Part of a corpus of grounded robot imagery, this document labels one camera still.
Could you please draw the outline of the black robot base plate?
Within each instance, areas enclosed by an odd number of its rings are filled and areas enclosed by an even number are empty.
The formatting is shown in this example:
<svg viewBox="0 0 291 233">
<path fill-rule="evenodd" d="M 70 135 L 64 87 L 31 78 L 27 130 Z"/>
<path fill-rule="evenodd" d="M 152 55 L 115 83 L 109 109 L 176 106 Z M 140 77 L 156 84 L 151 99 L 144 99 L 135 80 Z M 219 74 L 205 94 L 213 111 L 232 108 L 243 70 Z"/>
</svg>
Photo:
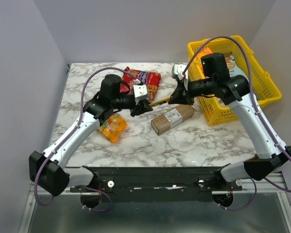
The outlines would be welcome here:
<svg viewBox="0 0 291 233">
<path fill-rule="evenodd" d="M 215 195 L 241 191 L 235 182 L 214 184 L 219 167 L 88 167 L 94 177 L 87 188 L 70 188 L 84 198 L 91 189 L 110 196 L 113 202 L 211 202 Z"/>
</svg>

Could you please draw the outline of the yellow black utility knife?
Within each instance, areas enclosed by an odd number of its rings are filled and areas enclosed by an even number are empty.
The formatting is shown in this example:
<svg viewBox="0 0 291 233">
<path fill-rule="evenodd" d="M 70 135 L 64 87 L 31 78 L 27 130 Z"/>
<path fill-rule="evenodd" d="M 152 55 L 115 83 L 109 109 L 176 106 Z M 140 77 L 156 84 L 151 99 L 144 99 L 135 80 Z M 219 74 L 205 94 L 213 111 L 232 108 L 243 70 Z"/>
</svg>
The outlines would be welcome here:
<svg viewBox="0 0 291 233">
<path fill-rule="evenodd" d="M 168 103 L 169 100 L 170 100 L 170 97 L 167 97 L 167 98 L 155 101 L 155 102 L 151 103 L 149 106 L 150 107 L 156 107 L 156 106 L 159 106 L 159 105 L 163 105 L 165 103 Z"/>
</svg>

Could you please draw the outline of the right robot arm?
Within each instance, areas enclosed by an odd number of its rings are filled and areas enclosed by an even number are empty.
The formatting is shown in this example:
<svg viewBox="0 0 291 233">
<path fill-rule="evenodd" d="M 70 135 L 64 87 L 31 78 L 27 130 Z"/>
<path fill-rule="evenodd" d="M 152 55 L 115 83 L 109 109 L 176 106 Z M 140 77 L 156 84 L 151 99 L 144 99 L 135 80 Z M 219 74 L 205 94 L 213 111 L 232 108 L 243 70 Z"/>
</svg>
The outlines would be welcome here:
<svg viewBox="0 0 291 233">
<path fill-rule="evenodd" d="M 182 64 L 172 67 L 172 78 L 178 85 L 168 103 L 193 105 L 195 97 L 214 95 L 234 112 L 256 151 L 253 158 L 215 171 L 207 183 L 225 190 L 238 179 L 264 179 L 291 159 L 291 146 L 275 133 L 255 96 L 250 95 L 248 80 L 242 75 L 230 76 L 223 54 L 208 54 L 201 58 L 201 62 L 206 77 L 197 81 L 188 80 Z"/>
</svg>

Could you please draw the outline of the brown cardboard express box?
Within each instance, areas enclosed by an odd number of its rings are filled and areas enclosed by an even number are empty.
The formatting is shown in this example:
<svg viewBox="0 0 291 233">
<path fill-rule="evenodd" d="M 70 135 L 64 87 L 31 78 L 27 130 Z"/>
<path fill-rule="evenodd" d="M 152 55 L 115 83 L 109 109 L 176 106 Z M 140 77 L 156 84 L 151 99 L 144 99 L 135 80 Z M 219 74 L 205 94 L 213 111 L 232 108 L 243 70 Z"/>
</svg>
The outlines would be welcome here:
<svg viewBox="0 0 291 233">
<path fill-rule="evenodd" d="M 151 120 L 151 127 L 157 135 L 169 131 L 194 115 L 194 108 L 189 105 L 178 105 L 168 112 Z"/>
</svg>

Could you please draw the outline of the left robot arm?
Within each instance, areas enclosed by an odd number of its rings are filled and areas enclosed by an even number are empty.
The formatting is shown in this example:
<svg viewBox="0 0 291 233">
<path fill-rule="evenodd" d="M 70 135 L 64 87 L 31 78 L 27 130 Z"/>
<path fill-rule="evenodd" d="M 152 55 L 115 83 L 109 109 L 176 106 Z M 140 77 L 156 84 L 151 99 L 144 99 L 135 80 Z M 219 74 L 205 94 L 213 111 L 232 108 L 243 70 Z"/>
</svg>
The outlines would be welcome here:
<svg viewBox="0 0 291 233">
<path fill-rule="evenodd" d="M 115 74 L 108 74 L 101 82 L 94 97 L 82 104 L 79 119 L 51 146 L 29 156 L 30 180 L 35 187 L 41 187 L 52 196 L 60 195 L 69 186 L 81 185 L 86 191 L 97 188 L 98 180 L 87 168 L 65 171 L 68 161 L 85 141 L 98 130 L 114 113 L 127 109 L 131 116 L 152 111 L 147 100 L 147 86 L 136 79 L 133 86 Z"/>
</svg>

